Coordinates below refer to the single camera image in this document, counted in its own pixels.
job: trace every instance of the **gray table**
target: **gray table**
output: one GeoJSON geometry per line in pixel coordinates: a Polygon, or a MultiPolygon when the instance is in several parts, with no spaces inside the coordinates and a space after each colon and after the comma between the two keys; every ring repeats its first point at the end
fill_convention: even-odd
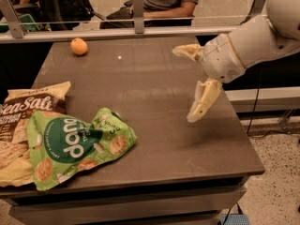
{"type": "Polygon", "coordinates": [[[189,43],[197,39],[90,40],[82,57],[69,43],[54,43],[34,88],[71,81],[68,114],[90,122],[108,107],[135,129],[138,143],[46,192],[1,188],[10,214],[26,224],[216,224],[264,167],[224,93],[202,120],[187,122],[205,75],[172,48],[189,43]]]}

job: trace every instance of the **green chip bag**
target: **green chip bag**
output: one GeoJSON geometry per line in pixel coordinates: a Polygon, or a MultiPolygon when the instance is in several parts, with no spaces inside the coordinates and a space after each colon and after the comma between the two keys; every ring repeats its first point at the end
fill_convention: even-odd
{"type": "Polygon", "coordinates": [[[137,141],[134,130],[107,108],[100,109],[91,124],[58,112],[34,112],[27,135],[37,190],[116,160],[137,141]]]}

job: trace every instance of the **small orange fruit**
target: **small orange fruit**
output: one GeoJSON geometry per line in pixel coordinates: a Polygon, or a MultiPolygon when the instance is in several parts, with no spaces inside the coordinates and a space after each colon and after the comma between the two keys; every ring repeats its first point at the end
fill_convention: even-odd
{"type": "Polygon", "coordinates": [[[77,55],[84,55],[87,53],[87,44],[81,38],[74,38],[71,41],[71,50],[77,55]]]}

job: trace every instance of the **chip bag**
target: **chip bag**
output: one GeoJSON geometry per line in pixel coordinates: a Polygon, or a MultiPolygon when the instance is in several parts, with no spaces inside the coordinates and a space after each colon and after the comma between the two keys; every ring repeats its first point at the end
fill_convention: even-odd
{"type": "Polygon", "coordinates": [[[66,112],[70,82],[39,89],[8,90],[0,109],[0,187],[33,182],[26,124],[34,111],[66,112]]]}
{"type": "Polygon", "coordinates": [[[91,124],[60,113],[35,112],[27,134],[37,190],[116,160],[137,141],[134,130],[107,108],[100,109],[91,124]]]}

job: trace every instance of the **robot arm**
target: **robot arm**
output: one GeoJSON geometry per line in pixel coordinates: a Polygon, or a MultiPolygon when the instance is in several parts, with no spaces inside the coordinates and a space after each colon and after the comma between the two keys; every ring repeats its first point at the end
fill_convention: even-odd
{"type": "Polygon", "coordinates": [[[229,34],[220,34],[204,47],[190,44],[173,49],[178,56],[199,63],[208,76],[198,82],[189,122],[201,119],[217,100],[223,83],[245,74],[263,61],[300,52],[300,0],[267,0],[266,15],[259,15],[229,34]]]}

